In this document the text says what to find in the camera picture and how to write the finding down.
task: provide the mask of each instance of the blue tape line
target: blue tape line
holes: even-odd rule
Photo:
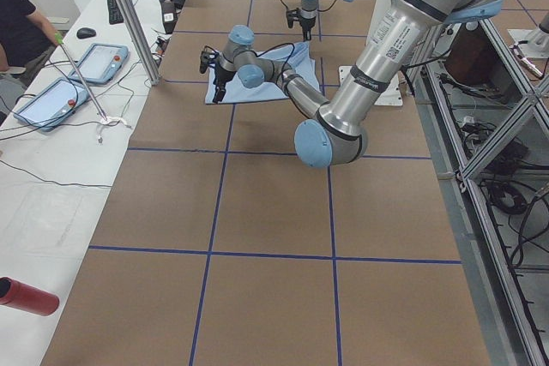
[[[168,79],[164,79],[166,83],[187,83],[187,84],[195,84],[195,85],[208,85],[209,81],[171,81]]]
[[[183,33],[183,34],[229,34],[229,32],[218,32],[213,30],[174,30],[174,33]],[[269,33],[269,32],[254,32],[255,35],[266,35],[266,36],[296,36],[298,37],[298,34],[294,33]],[[312,33],[312,37],[318,37],[318,34]],[[366,39],[368,36],[365,34],[323,34],[324,37],[327,38],[361,38]]]
[[[524,7],[524,5],[522,4],[522,2],[520,0],[516,0],[518,2],[518,4],[520,4],[523,8],[523,10],[526,12],[526,14],[528,15],[528,17],[530,18],[530,20],[535,24],[535,19],[532,17],[532,15],[530,14],[530,12]]]
[[[209,272],[209,264],[211,261],[211,252],[214,247],[214,238],[215,238],[215,228],[217,226],[217,219],[219,216],[219,210],[220,210],[220,203],[221,203],[221,195],[223,193],[223,182],[225,180],[225,172],[226,172],[226,162],[228,159],[228,150],[229,146],[231,144],[231,135],[232,135],[232,125],[234,121],[234,112],[236,111],[236,105],[232,106],[232,113],[231,113],[231,122],[229,124],[229,131],[227,133],[226,137],[226,145],[225,145],[225,157],[223,158],[223,167],[221,168],[221,176],[220,176],[220,187],[217,191],[217,200],[215,202],[215,212],[214,212],[214,221],[212,222],[212,231],[210,234],[209,239],[209,245],[208,245],[208,258],[206,259],[206,267],[204,269],[204,277],[202,279],[202,289],[200,291],[200,300],[198,304],[198,311],[196,313],[196,323],[195,323],[195,332],[193,334],[192,339],[192,346],[190,349],[190,356],[189,356],[189,366],[192,366],[194,360],[195,360],[195,353],[196,353],[196,342],[198,340],[198,333],[200,330],[200,321],[202,319],[202,309],[204,306],[204,298],[206,295],[206,285],[208,283],[208,272]]]
[[[172,255],[211,255],[211,256],[233,256],[233,257],[261,257],[265,259],[295,259],[305,261],[372,261],[380,263],[410,263],[423,265],[461,265],[462,261],[444,260],[444,259],[406,259],[389,257],[357,257],[357,256],[321,256],[321,255],[288,255],[274,253],[248,253],[248,252],[225,252],[225,251],[207,251],[207,250],[188,250],[188,249],[156,249],[156,248],[132,248],[127,246],[103,246],[91,244],[88,246],[91,250],[110,250],[113,252],[133,252],[133,253],[159,253]]]
[[[320,56],[320,80],[322,82],[321,88],[323,90],[323,96],[326,96],[326,79],[324,76],[324,57]]]
[[[181,153],[220,153],[220,154],[243,154],[258,156],[297,156],[296,153],[278,153],[278,152],[246,152],[239,150],[214,150],[214,149],[182,149],[175,147],[128,147],[132,152],[181,152]],[[432,160],[429,156],[400,156],[400,155],[376,155],[365,154],[361,159],[395,159],[395,160]]]
[[[328,204],[329,204],[329,227],[332,243],[332,274],[334,277],[334,304],[335,304],[335,338],[337,344],[337,364],[343,365],[343,350],[341,349],[341,321],[340,321],[340,295],[337,281],[337,248],[335,246],[335,219],[334,219],[334,197],[332,192],[332,168],[328,167]]]

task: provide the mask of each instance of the sticker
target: sticker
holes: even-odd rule
[[[385,15],[371,41],[379,48],[379,54],[399,63],[416,44],[421,31],[392,15]]]

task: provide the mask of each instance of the red cylinder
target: red cylinder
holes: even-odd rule
[[[0,278],[0,304],[48,316],[59,307],[59,297],[10,278]]]

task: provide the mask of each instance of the computer mouse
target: computer mouse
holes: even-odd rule
[[[76,37],[78,39],[87,39],[92,38],[96,34],[97,32],[95,32],[95,30],[93,30],[91,27],[81,27],[80,29],[78,29],[78,32],[76,32]]]

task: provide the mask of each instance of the white mounting plate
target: white mounting plate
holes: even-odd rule
[[[340,66],[340,83],[343,83],[343,79],[347,77],[347,74],[351,70],[351,66]],[[381,96],[376,100],[376,106],[402,106],[401,90],[399,88],[399,79],[395,75],[391,79],[391,83],[387,90],[381,93]]]
[[[532,32],[531,30],[527,29],[507,29],[507,31],[515,42],[524,40],[530,34],[530,32]],[[528,59],[547,59],[549,57],[549,52],[536,51],[528,46],[528,43],[526,43],[525,45],[518,45],[518,48],[521,50],[522,55]]]

